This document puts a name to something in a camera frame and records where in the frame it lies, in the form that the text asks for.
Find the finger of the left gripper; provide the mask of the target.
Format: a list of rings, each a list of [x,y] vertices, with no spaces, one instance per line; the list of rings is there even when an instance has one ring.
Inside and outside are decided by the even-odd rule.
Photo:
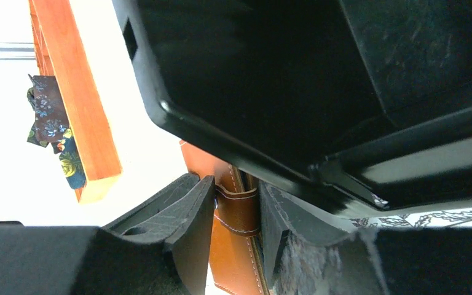
[[[200,177],[186,173],[122,216],[103,226],[107,230],[129,230],[183,198]]]

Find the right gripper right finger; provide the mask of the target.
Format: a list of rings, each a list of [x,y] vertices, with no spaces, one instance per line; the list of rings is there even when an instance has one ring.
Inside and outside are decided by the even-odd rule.
[[[275,294],[330,294],[326,246],[355,228],[328,213],[315,216],[294,197],[259,182],[264,275]]]

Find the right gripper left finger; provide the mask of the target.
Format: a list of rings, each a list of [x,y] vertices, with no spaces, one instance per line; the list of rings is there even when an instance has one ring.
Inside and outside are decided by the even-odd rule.
[[[204,294],[214,211],[213,176],[145,222],[120,233],[152,246],[140,294]]]

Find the brown leather card holder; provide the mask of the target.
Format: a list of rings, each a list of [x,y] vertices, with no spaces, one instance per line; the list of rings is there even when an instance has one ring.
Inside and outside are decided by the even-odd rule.
[[[258,180],[182,140],[189,172],[215,180],[210,246],[214,284],[229,294],[270,294],[261,251],[261,214]]]

